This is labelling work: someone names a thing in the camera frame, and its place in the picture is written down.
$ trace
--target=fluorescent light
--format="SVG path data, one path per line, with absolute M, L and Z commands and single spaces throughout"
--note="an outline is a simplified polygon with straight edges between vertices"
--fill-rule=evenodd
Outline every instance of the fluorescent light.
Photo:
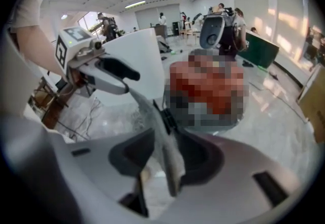
M 128 6 L 126 6 L 125 8 L 135 7 L 135 6 L 138 6 L 138 5 L 140 5 L 140 4 L 144 4 L 144 3 L 145 3 L 145 1 L 137 2 L 137 3 L 134 3 L 134 4 L 132 4 L 132 5 L 128 5 Z

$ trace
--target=floor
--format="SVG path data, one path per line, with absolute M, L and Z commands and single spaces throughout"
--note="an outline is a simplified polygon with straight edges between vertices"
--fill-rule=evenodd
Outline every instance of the floor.
M 187 58 L 191 50 L 199 48 L 193 37 L 187 43 L 181 37 L 172 37 L 168 38 L 168 43 L 176 54 L 162 54 L 167 57 L 162 62 L 167 78 L 170 64 Z M 241 66 L 242 59 L 238 57 L 237 60 Z M 278 80 L 257 67 L 244 68 L 250 93 L 244 118 L 233 129 L 215 135 L 254 146 L 291 169 L 302 183 L 306 183 L 320 148 L 295 102 L 300 89 L 276 66 L 271 65 L 268 70 L 276 74 Z M 60 124 L 56 129 L 75 141 L 129 133 L 145 127 L 136 103 L 107 108 L 95 98 L 74 95 L 68 104 L 69 108 L 64 108 L 61 113 L 60 122 L 78 134 Z M 150 218 L 156 219 L 173 199 L 168 194 L 166 179 L 157 161 L 150 158 L 147 167 L 151 177 L 144 184 L 144 193 Z

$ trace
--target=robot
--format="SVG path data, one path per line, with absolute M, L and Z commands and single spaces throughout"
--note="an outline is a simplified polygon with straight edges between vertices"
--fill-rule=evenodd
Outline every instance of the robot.
M 211 34 L 204 34 L 203 48 L 216 45 L 223 35 L 224 18 L 216 19 L 221 23 L 214 33 L 217 37 L 212 43 Z M 9 36 L 2 46 L 15 52 Z M 72 71 L 80 73 L 85 83 L 78 90 L 80 95 L 88 97 L 95 89 L 116 95 L 130 92 L 139 106 L 155 111 L 148 129 L 75 144 L 66 144 L 59 133 L 37 122 L 1 117 L 1 145 L 8 166 L 57 220 L 149 223 L 140 172 L 157 140 L 162 143 L 169 192 L 175 202 L 156 223 L 271 222 L 290 208 L 290 195 L 299 187 L 293 173 L 247 144 L 177 125 L 168 108 L 161 111 L 155 102 L 129 88 L 123 79 L 137 81 L 139 72 L 110 55 L 89 32 L 80 27 L 63 29 L 55 56 L 73 84 Z M 19 98 L 24 101 L 27 93 L 18 93 Z M 168 143 L 161 139 L 171 132 L 184 160 L 182 176 L 172 172 Z

